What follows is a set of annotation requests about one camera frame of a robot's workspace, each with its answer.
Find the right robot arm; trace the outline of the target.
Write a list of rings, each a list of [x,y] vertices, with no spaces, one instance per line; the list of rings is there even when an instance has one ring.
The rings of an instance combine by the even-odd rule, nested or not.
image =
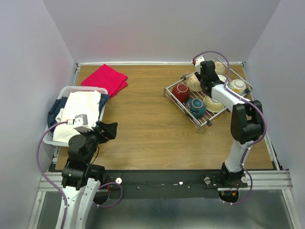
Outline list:
[[[230,187],[241,180],[248,152],[266,133],[262,104],[258,100],[242,97],[222,82],[215,72],[213,61],[196,60],[194,65],[204,93],[222,103],[232,113],[231,135],[234,140],[219,175],[220,183]]]

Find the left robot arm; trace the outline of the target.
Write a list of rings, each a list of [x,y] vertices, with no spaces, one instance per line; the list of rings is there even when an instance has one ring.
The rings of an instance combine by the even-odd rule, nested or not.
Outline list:
[[[61,173],[62,201],[56,228],[83,229],[91,206],[102,206],[93,201],[96,192],[117,184],[106,180],[105,168],[92,164],[91,160],[100,144],[116,138],[118,124],[98,121],[94,127],[88,127],[79,118],[68,124],[78,134],[68,143],[68,159]]]

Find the white floral bowl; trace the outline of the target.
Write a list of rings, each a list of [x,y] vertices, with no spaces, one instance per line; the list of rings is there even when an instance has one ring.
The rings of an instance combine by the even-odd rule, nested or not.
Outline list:
[[[229,88],[234,91],[235,93],[239,94],[240,96],[246,95],[246,83],[240,79],[234,79],[228,84]]]

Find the teal white bowl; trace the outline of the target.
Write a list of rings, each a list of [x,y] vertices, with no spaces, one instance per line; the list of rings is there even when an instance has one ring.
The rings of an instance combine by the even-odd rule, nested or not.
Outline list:
[[[226,76],[221,75],[221,74],[218,74],[217,76],[218,76],[219,80],[220,80],[223,84],[225,84],[225,82],[226,82]]]

